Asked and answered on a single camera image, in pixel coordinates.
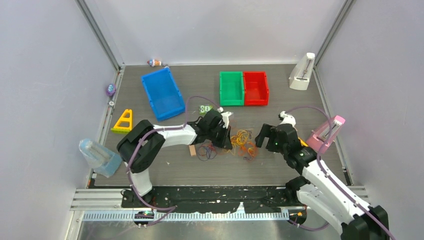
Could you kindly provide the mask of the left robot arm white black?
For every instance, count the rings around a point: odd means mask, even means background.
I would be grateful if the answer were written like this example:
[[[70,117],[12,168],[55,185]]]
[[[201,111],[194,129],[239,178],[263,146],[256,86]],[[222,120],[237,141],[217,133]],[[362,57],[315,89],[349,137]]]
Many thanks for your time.
[[[117,145],[116,149],[127,167],[134,200],[141,207],[153,202],[153,185],[149,167],[163,148],[176,145],[198,145],[210,141],[213,146],[232,150],[231,111],[210,110],[195,121],[181,125],[162,126],[149,120],[140,121]]]

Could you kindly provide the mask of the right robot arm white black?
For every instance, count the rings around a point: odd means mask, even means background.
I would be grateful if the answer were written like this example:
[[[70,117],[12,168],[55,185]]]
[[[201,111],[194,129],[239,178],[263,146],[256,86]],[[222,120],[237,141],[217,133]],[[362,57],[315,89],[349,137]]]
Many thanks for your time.
[[[304,146],[289,124],[263,124],[255,137],[260,148],[282,154],[299,176],[285,184],[285,198],[291,205],[312,208],[328,222],[342,240],[390,240],[388,213],[380,205],[372,207],[343,184],[319,159],[317,152]]]

